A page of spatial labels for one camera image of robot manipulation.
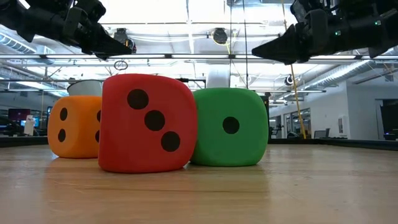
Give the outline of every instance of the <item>yellow cable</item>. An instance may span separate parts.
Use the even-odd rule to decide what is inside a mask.
[[[229,45],[226,44],[226,49],[228,50],[228,54],[231,54],[231,50],[229,49]]]
[[[284,0],[282,0],[282,10],[283,10],[283,13],[284,13],[284,25],[285,25],[285,30],[287,30]],[[301,116],[301,110],[300,110],[300,104],[299,104],[299,97],[297,96],[297,85],[296,85],[296,79],[295,79],[295,77],[294,77],[293,65],[290,65],[290,70],[292,71],[293,88],[294,88],[294,93],[295,93],[294,96],[295,96],[295,98],[296,98],[298,119],[300,120],[300,130],[301,130],[301,133],[303,134],[304,139],[306,139],[306,138],[307,138],[307,135],[305,134],[304,122],[303,122],[303,118],[302,118],[302,116]]]

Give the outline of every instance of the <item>white cylinder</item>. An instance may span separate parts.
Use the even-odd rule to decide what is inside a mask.
[[[98,80],[84,80],[68,87],[70,96],[102,96],[102,83]]]
[[[229,87],[229,65],[212,65],[206,78],[207,88]]]

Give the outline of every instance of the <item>exposed ductwork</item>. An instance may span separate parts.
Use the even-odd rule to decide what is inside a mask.
[[[294,0],[286,0],[284,4],[292,4]],[[226,0],[226,4],[232,7],[243,7],[243,0]],[[280,0],[244,0],[244,7],[258,7],[265,4],[280,4]]]
[[[384,55],[395,54],[398,54],[397,47],[389,49]],[[305,85],[304,89],[314,88],[315,86],[321,86],[322,88],[326,88],[330,85],[342,82],[356,75],[368,72],[376,67],[377,64],[374,60],[363,60],[352,63],[350,65],[340,65],[339,67],[322,74],[321,78],[309,82]]]
[[[18,73],[23,74],[25,76],[34,76],[34,77],[37,77],[40,79],[46,78],[44,75],[32,72],[28,69],[22,68],[21,66],[13,65],[13,64],[11,64],[9,62],[5,62],[3,60],[0,60],[0,65],[4,65],[5,67],[8,67],[8,69],[10,69],[10,70],[17,70]]]
[[[55,52],[43,45],[37,47],[37,49],[29,47],[22,42],[8,36],[7,34],[0,33],[0,44],[10,47],[22,54],[54,54]],[[40,63],[46,63],[47,65],[51,65],[54,63],[54,60],[49,59],[37,59],[36,61]]]
[[[32,47],[29,47],[26,44],[23,44],[23,43],[19,42],[18,40],[15,40],[15,39],[9,37],[8,35],[2,34],[2,33],[0,33],[0,44],[8,46],[22,54],[36,53],[36,50],[33,49]]]

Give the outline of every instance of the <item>fluorescent light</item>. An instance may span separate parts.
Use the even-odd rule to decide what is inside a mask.
[[[246,59],[246,55],[235,55],[236,59]],[[254,55],[248,55],[248,59],[263,59]]]
[[[25,0],[19,0],[19,2],[26,8],[29,9],[30,5]]]
[[[319,55],[311,57],[311,59],[322,59],[322,60],[355,59],[355,55]]]
[[[25,55],[0,55],[0,59],[40,59],[40,56],[33,54],[25,54]]]
[[[398,55],[379,55],[375,58],[370,58],[370,56],[362,56],[361,59],[370,59],[370,60],[397,60]]]
[[[326,90],[297,90],[297,93],[326,93]]]
[[[68,91],[66,89],[47,89],[47,90],[43,90],[43,91],[57,91],[57,92],[68,93]]]
[[[164,55],[159,55],[159,54],[132,54],[132,55],[121,55],[121,56],[114,56],[111,57],[110,59],[134,59],[134,58],[165,58]]]
[[[288,93],[288,92],[290,92],[288,90],[254,90],[254,91],[259,92],[259,93],[262,93],[262,92],[264,92],[264,93]]]
[[[279,104],[270,104],[269,106],[286,106],[286,105],[279,103]]]
[[[182,55],[182,54],[177,54],[177,55],[172,55],[172,58],[213,58],[213,59],[226,59],[228,58],[228,55],[195,55],[195,54],[187,54],[187,55]]]
[[[95,55],[46,55],[48,59],[96,59]]]
[[[24,86],[29,86],[32,88],[42,89],[42,90],[51,89],[51,87],[49,87],[49,86],[46,86],[46,85],[43,85],[40,83],[36,83],[36,82],[16,82],[16,83],[18,83],[20,85],[24,85]]]
[[[7,91],[40,91],[35,89],[6,89]]]
[[[270,102],[274,102],[274,103],[287,103],[286,100],[270,100]]]

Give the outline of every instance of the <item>desk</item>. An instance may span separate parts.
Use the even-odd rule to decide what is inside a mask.
[[[0,149],[9,223],[396,223],[398,153],[273,145],[258,166],[112,174],[48,146]]]

